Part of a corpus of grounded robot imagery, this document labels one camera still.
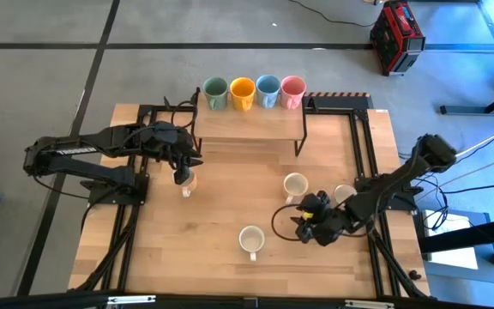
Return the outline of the black metal table frame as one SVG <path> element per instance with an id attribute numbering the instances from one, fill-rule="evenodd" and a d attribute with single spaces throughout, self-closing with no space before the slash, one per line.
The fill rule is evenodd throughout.
<path id="1" fill-rule="evenodd" d="M 181 294 L 374 300 L 404 295 L 374 244 L 363 234 L 320 246 L 294 240 L 295 212 L 283 180 L 302 173 L 311 191 L 332 192 L 356 178 L 399 165 L 384 110 L 315 108 L 298 156 L 290 142 L 202 140 L 197 187 L 184 198 L 171 168 L 150 161 L 146 202 L 131 242 L 116 256 L 111 288 L 130 294 Z M 256 261 L 238 242 L 257 226 L 265 244 Z"/>

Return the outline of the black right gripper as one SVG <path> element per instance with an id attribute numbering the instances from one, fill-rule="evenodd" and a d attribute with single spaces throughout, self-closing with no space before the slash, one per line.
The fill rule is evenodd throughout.
<path id="1" fill-rule="evenodd" d="M 303 244 L 314 239 L 318 245 L 327 246 L 339 238 L 349 223 L 344 211 L 331 207 L 325 191 L 305 195 L 298 210 L 302 215 L 293 216 L 292 221 L 298 225 L 295 234 Z"/>

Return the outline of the blue mug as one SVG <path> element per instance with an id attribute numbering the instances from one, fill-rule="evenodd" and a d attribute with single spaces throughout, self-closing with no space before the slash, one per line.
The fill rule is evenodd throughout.
<path id="1" fill-rule="evenodd" d="M 273 75 L 263 75 L 256 80 L 257 103 L 263 108 L 273 108 L 280 92 L 280 80 Z"/>

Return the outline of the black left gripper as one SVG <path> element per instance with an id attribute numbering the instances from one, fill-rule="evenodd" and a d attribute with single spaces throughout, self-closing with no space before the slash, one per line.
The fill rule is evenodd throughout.
<path id="1" fill-rule="evenodd" d="M 185 128 L 165 121 L 157 121 L 143 132 L 143 155 L 168 162 L 173 171 L 203 164 L 192 135 Z"/>

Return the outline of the green mug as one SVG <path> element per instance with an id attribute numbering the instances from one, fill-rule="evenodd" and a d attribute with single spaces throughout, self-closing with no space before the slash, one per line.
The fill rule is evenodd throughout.
<path id="1" fill-rule="evenodd" d="M 210 110 L 223 110 L 227 105 L 228 84 L 221 77 L 211 77 L 202 85 Z"/>

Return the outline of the yellow mug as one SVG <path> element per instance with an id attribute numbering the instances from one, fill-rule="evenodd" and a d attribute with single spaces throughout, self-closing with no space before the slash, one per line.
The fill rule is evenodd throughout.
<path id="1" fill-rule="evenodd" d="M 235 109 L 247 112 L 251 109 L 255 98 L 255 83 L 247 77 L 239 77 L 232 81 L 230 94 Z"/>

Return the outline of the black rail bar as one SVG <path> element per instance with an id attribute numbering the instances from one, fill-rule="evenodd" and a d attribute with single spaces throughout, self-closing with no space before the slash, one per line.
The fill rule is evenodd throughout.
<path id="1" fill-rule="evenodd" d="M 122 295 L 126 294 L 107 290 L 5 297 L 0 298 L 0 309 L 85 309 L 99 306 L 115 306 L 106 304 L 108 297 Z M 151 309 L 353 309 L 344 307 L 345 300 L 356 300 L 181 294 L 160 294 L 156 296 L 157 300 L 155 302 L 115 307 L 131 306 Z M 383 296 L 373 301 L 393 303 L 395 309 L 494 309 L 492 306 L 443 302 L 431 298 Z"/>

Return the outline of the cream mug pink pattern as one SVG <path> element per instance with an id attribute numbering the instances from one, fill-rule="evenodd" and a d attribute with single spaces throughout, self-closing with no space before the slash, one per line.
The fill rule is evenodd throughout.
<path id="1" fill-rule="evenodd" d="M 309 188 L 308 179 L 301 173 L 290 173 L 283 180 L 286 204 L 292 204 L 296 197 L 303 196 Z"/>

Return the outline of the white box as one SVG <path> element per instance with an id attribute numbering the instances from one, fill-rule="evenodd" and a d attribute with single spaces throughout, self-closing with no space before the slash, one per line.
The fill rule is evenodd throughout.
<path id="1" fill-rule="evenodd" d="M 442 212 L 430 210 L 424 210 L 422 215 L 425 237 L 453 232 L 472 226 L 469 219 L 463 215 L 444 215 Z M 472 247 L 427 253 L 426 259 L 436 264 L 465 269 L 477 270 L 479 268 L 475 250 Z"/>

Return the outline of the red black tool box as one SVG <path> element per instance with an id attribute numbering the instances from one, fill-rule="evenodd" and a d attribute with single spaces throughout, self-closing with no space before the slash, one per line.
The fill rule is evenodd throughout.
<path id="1" fill-rule="evenodd" d="M 403 76 L 425 49 L 425 36 L 407 0 L 389 0 L 383 4 L 370 31 L 384 76 Z"/>

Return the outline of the plain cream mug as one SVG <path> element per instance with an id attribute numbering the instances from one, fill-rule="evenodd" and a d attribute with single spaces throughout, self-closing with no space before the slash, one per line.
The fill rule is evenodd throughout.
<path id="1" fill-rule="evenodd" d="M 247 226 L 240 231 L 238 242 L 241 248 L 249 253 L 250 261 L 255 262 L 256 254 L 265 244 L 265 234 L 257 226 Z"/>

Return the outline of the silver bracket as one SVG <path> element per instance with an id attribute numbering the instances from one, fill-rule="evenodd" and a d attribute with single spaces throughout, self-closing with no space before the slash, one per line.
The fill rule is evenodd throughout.
<path id="1" fill-rule="evenodd" d="M 157 300 L 156 295 L 122 295 L 122 296 L 109 296 L 107 299 L 107 305 L 124 306 L 128 304 L 142 304 L 155 302 Z"/>
<path id="2" fill-rule="evenodd" d="M 345 300 L 344 307 L 353 309 L 395 309 L 393 303 L 373 300 Z"/>

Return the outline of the white speckled mug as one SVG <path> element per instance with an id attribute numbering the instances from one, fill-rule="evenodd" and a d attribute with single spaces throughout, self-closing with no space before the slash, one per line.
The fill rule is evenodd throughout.
<path id="1" fill-rule="evenodd" d="M 338 204 L 344 203 L 350 196 L 355 196 L 357 191 L 350 185 L 338 185 L 334 189 L 334 199 Z"/>

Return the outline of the wooden shelf black legs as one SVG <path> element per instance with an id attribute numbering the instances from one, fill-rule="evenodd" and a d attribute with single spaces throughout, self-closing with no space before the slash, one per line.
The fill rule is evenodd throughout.
<path id="1" fill-rule="evenodd" d="M 222 110 L 210 110 L 203 92 L 198 94 L 193 135 L 209 138 L 293 141 L 298 156 L 308 133 L 302 107 L 288 110 L 279 106 L 266 109 L 255 104 L 247 112 L 233 108 L 232 99 Z"/>

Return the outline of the white mug orange rim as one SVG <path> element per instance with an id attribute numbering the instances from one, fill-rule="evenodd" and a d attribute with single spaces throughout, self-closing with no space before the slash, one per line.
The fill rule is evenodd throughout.
<path id="1" fill-rule="evenodd" d="M 197 187 L 197 177 L 191 168 L 174 171 L 172 173 L 172 180 L 179 186 L 184 198 L 189 197 Z"/>

